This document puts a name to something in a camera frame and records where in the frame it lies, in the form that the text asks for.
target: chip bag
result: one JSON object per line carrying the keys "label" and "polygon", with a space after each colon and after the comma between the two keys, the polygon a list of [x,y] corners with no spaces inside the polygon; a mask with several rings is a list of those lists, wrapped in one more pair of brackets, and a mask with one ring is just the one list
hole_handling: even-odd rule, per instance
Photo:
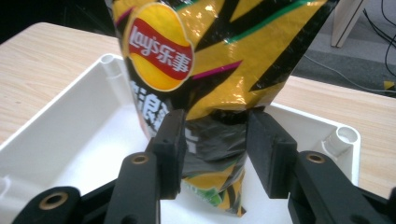
{"label": "chip bag", "polygon": [[113,19],[144,128],[185,109],[183,180],[242,216],[247,110],[284,86],[336,0],[114,0]]}

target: pink stripe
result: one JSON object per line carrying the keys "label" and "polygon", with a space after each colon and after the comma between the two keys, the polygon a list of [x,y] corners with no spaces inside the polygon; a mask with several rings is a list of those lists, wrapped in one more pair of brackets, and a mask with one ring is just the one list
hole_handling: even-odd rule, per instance
{"label": "pink stripe", "polygon": [[224,71],[233,69],[235,67],[238,67],[241,62],[242,61],[239,61],[239,62],[236,62],[236,63],[230,63],[230,64],[227,64],[225,66],[222,66],[222,67],[219,67],[219,68],[215,68],[213,70],[209,70],[209,71],[197,74],[197,75],[193,76],[192,79],[198,79],[198,78],[201,78],[201,77],[208,77],[208,76],[212,76],[212,75],[215,75],[217,73],[220,73],[220,72],[224,72]]}
{"label": "pink stripe", "polygon": [[129,16],[129,14],[131,14],[132,10],[134,10],[134,7],[131,7],[128,10],[126,10],[124,13],[122,13],[122,15],[120,15],[119,19],[116,21],[116,25],[119,25],[119,23],[121,21],[123,21],[123,19],[125,19],[125,17]]}

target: wooden table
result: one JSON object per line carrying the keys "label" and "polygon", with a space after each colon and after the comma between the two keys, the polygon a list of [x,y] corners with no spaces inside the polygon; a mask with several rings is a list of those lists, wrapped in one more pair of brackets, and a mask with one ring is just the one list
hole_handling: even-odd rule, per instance
{"label": "wooden table", "polygon": [[[47,23],[0,46],[0,144],[118,40]],[[290,77],[275,102],[356,128],[360,186],[388,198],[396,186],[396,100]]]}

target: gray floor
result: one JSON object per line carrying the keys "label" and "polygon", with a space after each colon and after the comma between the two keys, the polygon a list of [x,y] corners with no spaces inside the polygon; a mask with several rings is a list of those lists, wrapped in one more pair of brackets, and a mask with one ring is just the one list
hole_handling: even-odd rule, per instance
{"label": "gray floor", "polygon": [[[396,35],[396,26],[386,21],[382,15],[381,0],[369,1],[366,11],[376,26],[391,37]],[[395,11],[396,2],[384,0],[385,15],[394,23],[396,23]],[[338,71],[346,78],[328,68],[312,63],[305,57],[300,60],[292,74],[361,91],[379,90],[373,92],[384,94],[382,92],[384,81],[396,82],[396,77],[385,66],[389,42],[379,37],[361,14],[344,46],[340,49],[333,48],[331,47],[332,22],[333,14],[327,19],[305,55]],[[387,62],[389,69],[396,74],[395,48],[390,48]]]}

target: gray cable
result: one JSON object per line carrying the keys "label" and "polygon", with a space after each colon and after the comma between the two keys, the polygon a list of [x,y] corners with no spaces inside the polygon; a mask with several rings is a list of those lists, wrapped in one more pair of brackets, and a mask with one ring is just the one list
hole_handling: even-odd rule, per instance
{"label": "gray cable", "polygon": [[306,55],[304,55],[304,57],[305,57],[306,59],[308,59],[309,61],[311,61],[312,63],[315,63],[315,64],[317,64],[317,65],[319,65],[319,66],[322,66],[322,67],[324,67],[324,68],[327,68],[327,69],[333,71],[334,73],[336,73],[336,74],[340,75],[341,77],[343,77],[346,81],[348,81],[348,82],[351,83],[352,85],[355,85],[356,87],[361,88],[361,89],[363,89],[363,90],[365,90],[365,91],[384,92],[384,93],[396,93],[396,91],[382,91],[382,90],[374,90],[374,89],[370,89],[370,88],[363,87],[363,86],[359,85],[358,83],[356,83],[356,82],[350,80],[348,77],[346,77],[346,76],[345,76],[344,74],[342,74],[341,72],[339,72],[339,71],[337,71],[337,70],[335,70],[335,69],[333,69],[333,68],[330,68],[329,66],[327,66],[327,65],[325,65],[325,64],[323,64],[323,63],[319,63],[319,62],[313,60],[312,58],[310,58],[310,57],[308,57],[308,56],[306,56]]}

